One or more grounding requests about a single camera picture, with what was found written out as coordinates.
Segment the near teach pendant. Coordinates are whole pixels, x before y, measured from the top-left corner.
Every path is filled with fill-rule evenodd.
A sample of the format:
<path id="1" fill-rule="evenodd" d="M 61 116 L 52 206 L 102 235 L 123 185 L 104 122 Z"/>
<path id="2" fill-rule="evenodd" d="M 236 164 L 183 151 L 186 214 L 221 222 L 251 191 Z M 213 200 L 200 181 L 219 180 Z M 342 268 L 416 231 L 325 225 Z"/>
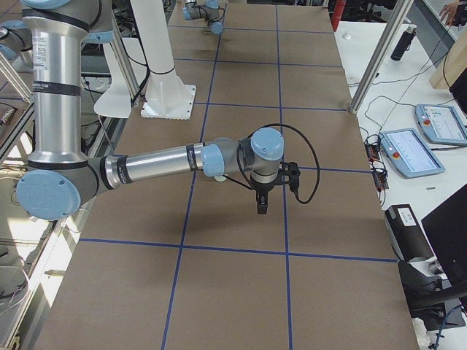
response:
<path id="1" fill-rule="evenodd" d="M 445 167 L 413 128 L 379 133 L 381 146 L 402 177 L 413 179 L 442 174 Z"/>

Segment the brown paper table mat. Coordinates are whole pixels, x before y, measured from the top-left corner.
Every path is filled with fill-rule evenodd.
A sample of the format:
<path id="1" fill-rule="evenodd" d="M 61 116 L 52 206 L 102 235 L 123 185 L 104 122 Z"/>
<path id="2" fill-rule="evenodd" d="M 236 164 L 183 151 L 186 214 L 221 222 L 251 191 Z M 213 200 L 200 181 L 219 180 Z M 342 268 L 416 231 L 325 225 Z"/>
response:
<path id="1" fill-rule="evenodd" d="M 253 192 L 188 173 L 100 195 L 37 349 L 415 349 L 328 13 L 229 4 L 215 36 L 175 11 L 189 120 L 129 118 L 117 152 L 241 139 L 286 123 L 301 167 L 257 214 Z"/>

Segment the far teach pendant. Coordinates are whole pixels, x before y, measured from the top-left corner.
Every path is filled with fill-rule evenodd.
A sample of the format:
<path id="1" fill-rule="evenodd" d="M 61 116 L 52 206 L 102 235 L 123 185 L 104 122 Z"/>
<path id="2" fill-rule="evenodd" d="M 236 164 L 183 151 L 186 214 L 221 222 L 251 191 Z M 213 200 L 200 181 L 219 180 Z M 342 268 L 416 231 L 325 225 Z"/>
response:
<path id="1" fill-rule="evenodd" d="M 453 106 L 418 104 L 415 107 L 415 115 L 429 142 L 466 145 L 466 127 Z"/>

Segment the black device box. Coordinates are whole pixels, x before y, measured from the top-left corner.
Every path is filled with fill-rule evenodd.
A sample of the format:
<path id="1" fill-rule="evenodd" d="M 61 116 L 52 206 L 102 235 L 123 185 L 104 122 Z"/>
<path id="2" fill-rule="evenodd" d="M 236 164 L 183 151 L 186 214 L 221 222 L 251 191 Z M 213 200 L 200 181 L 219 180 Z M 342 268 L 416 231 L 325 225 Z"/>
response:
<path id="1" fill-rule="evenodd" d="M 423 262 L 434 257 L 433 251 L 409 204 L 392 205 L 385 211 L 393 246 L 402 260 Z"/>

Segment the white pedestal column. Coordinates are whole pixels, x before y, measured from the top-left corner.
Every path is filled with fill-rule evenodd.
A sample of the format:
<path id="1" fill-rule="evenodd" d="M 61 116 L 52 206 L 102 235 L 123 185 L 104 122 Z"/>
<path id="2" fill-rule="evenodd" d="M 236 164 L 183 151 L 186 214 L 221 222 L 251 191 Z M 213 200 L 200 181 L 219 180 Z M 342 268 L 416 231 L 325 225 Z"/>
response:
<path id="1" fill-rule="evenodd" d="M 177 75 L 163 2 L 134 0 L 131 6 L 150 70 L 142 116 L 188 120 L 196 86 L 184 84 Z"/>

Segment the aluminium frame post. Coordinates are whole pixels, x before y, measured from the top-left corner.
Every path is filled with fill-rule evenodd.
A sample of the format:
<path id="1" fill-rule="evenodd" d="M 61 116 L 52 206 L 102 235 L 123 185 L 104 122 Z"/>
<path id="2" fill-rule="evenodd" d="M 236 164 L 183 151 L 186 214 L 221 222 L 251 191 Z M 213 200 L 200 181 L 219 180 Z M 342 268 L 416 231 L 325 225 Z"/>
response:
<path id="1" fill-rule="evenodd" d="M 357 114 L 360 106 L 363 103 L 369 89 L 376 78 L 377 71 L 382 65 L 382 62 L 387 55 L 387 51 L 390 48 L 391 43 L 395 39 L 396 34 L 400 26 L 402 25 L 404 18 L 406 17 L 409 9 L 413 4 L 413 0 L 398 0 L 395 4 L 392 15 L 389 21 L 386 23 L 385 29 L 376 45 L 376 48 L 371 56 L 370 61 L 366 67 L 363 77 L 358 85 L 352 101 L 349 106 L 349 112 L 351 114 Z"/>

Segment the black monitor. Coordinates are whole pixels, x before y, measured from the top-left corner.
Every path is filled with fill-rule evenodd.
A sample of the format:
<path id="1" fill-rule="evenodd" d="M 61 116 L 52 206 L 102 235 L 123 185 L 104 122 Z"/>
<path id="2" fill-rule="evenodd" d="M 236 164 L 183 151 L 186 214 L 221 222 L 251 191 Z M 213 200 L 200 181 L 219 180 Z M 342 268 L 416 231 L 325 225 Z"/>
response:
<path id="1" fill-rule="evenodd" d="M 466 187 L 424 217 L 422 226 L 447 280 L 425 276 L 407 262 L 398 269 L 411 317 L 435 330 L 456 302 L 466 302 Z"/>

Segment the teach pendant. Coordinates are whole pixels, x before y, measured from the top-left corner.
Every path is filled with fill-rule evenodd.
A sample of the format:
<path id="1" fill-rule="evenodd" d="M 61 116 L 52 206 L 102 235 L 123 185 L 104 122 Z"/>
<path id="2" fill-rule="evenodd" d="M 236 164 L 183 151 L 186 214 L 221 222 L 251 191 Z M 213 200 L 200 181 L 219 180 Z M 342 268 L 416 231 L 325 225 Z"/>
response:
<path id="1" fill-rule="evenodd" d="M 429 142 L 466 145 L 466 127 L 453 106 L 418 104 L 415 107 L 415 115 Z"/>
<path id="2" fill-rule="evenodd" d="M 381 146 L 402 177 L 413 179 L 442 174 L 445 167 L 413 128 L 379 133 Z"/>

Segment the black water bottle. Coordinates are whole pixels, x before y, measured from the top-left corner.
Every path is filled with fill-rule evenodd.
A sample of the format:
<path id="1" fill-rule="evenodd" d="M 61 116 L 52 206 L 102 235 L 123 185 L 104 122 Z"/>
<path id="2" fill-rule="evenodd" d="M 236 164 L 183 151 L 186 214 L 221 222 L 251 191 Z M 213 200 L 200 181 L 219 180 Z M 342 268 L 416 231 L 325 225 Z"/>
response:
<path id="1" fill-rule="evenodd" d="M 391 60 L 399 61 L 402 59 L 404 53 L 409 50 L 413 38 L 416 36 L 416 30 L 417 26 L 415 24 L 410 24 L 407 27 L 390 55 Z"/>

